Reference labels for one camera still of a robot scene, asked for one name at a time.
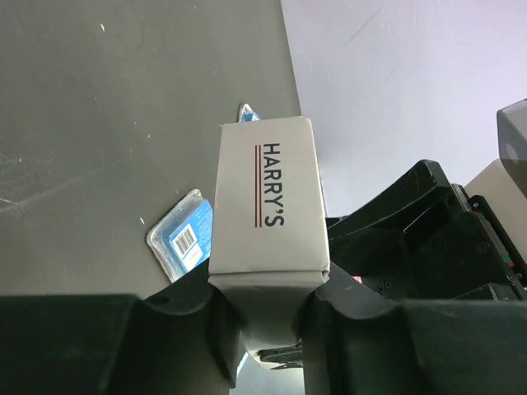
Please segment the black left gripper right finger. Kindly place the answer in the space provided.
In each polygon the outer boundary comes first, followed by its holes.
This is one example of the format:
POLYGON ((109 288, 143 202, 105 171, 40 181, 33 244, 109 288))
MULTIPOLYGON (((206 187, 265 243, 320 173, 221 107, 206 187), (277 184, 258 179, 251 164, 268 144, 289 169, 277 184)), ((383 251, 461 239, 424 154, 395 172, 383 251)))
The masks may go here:
POLYGON ((401 296, 393 263, 333 264, 296 316, 308 394, 523 394, 526 294, 401 296))

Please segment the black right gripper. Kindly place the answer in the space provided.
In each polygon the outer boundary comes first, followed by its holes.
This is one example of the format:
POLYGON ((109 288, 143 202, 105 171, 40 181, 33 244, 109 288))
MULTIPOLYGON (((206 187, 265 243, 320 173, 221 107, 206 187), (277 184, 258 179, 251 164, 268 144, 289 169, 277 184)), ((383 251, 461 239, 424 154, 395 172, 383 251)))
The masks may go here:
POLYGON ((526 299, 526 262, 485 198, 433 160, 326 226, 331 261, 387 299, 526 299))

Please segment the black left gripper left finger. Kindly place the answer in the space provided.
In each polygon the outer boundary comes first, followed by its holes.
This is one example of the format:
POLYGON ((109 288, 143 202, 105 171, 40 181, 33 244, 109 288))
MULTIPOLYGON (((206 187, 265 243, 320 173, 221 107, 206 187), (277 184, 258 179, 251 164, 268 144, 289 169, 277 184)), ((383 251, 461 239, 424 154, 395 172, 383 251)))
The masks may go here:
POLYGON ((238 319, 201 264, 164 290, 1 300, 4 394, 227 394, 238 319))

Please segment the blue Gillette razor blister pack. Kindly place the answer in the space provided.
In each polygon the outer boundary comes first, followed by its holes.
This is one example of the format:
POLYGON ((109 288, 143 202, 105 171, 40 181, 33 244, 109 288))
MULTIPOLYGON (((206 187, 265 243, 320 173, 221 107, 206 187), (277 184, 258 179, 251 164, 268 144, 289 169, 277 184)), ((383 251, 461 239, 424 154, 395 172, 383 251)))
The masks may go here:
POLYGON ((147 245, 170 281, 209 259, 212 217, 209 201, 195 188, 147 232, 147 245))

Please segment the white Harry's razor box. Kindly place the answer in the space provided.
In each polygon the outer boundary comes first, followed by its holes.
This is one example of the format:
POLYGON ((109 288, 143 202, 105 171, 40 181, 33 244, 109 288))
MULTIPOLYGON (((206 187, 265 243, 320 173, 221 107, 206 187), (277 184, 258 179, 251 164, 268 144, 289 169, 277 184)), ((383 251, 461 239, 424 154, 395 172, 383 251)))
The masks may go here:
POLYGON ((238 313, 249 351, 300 340, 301 311, 329 279, 325 216, 308 118, 222 127, 209 281, 238 313))

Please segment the blue tilted razor blister pack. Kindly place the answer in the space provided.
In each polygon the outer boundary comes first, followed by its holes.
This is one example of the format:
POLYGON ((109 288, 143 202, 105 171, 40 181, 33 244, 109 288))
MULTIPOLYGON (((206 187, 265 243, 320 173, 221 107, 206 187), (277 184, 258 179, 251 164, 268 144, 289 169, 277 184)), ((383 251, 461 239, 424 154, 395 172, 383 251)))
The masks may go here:
POLYGON ((238 123, 259 121, 259 115, 247 103, 240 105, 237 115, 238 123))

